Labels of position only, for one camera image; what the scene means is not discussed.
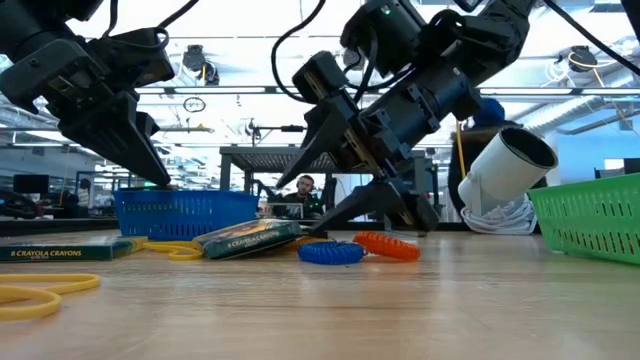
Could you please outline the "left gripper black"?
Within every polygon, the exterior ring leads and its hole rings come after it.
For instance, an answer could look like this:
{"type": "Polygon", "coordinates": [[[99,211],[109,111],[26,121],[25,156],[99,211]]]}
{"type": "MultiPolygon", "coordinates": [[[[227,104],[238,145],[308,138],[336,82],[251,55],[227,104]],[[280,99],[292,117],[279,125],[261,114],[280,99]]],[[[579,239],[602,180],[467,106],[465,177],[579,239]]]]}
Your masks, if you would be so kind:
{"type": "Polygon", "coordinates": [[[12,62],[1,73],[11,103],[36,114],[34,101],[43,97],[63,136],[156,185],[170,182],[151,142],[160,127],[125,92],[121,46],[109,39],[3,38],[1,53],[12,62]]]}

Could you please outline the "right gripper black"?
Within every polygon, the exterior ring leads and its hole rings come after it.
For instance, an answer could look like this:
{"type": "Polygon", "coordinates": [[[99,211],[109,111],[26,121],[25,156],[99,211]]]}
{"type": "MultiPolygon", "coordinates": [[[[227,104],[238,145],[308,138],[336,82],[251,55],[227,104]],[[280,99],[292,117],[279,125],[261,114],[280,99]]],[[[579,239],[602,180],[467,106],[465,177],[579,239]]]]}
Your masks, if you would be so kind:
{"type": "MultiPolygon", "coordinates": [[[[410,71],[360,113],[350,96],[325,98],[305,114],[305,140],[282,171],[276,187],[296,179],[323,153],[329,154],[338,169],[354,167],[356,155],[348,149],[345,133],[358,113],[354,132],[374,161],[374,173],[390,178],[398,174],[400,164],[416,144],[440,129],[445,117],[452,114],[457,119],[468,118],[480,105],[480,94],[469,78],[457,65],[443,59],[410,71]]],[[[374,179],[356,187],[316,222],[310,233],[337,229],[372,212],[386,215],[396,227],[422,232],[435,230],[439,223],[439,215],[424,193],[412,193],[400,178],[374,179]]]]}

